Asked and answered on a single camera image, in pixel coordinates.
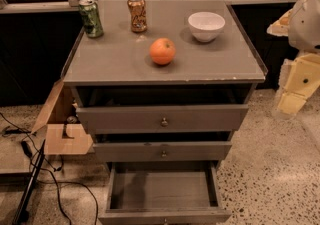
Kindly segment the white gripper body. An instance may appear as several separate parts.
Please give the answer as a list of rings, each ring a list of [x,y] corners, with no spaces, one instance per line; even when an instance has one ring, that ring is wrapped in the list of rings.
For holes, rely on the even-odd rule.
[[[289,18],[288,40],[300,51],[320,52],[320,0],[299,0]]]

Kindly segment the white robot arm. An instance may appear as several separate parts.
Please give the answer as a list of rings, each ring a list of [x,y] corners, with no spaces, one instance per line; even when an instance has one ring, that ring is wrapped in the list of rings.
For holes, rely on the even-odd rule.
[[[284,60],[276,93],[276,111],[294,116],[320,86],[320,0],[298,0],[267,33],[286,36],[298,50],[294,60]]]

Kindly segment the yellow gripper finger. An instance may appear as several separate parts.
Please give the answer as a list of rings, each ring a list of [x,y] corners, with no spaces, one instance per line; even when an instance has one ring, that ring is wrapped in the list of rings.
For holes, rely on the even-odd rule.
[[[285,59],[280,70],[277,110],[297,114],[320,87],[320,56],[314,53]]]
[[[278,20],[270,24],[267,28],[267,33],[277,37],[287,37],[291,12],[292,10],[288,10]]]

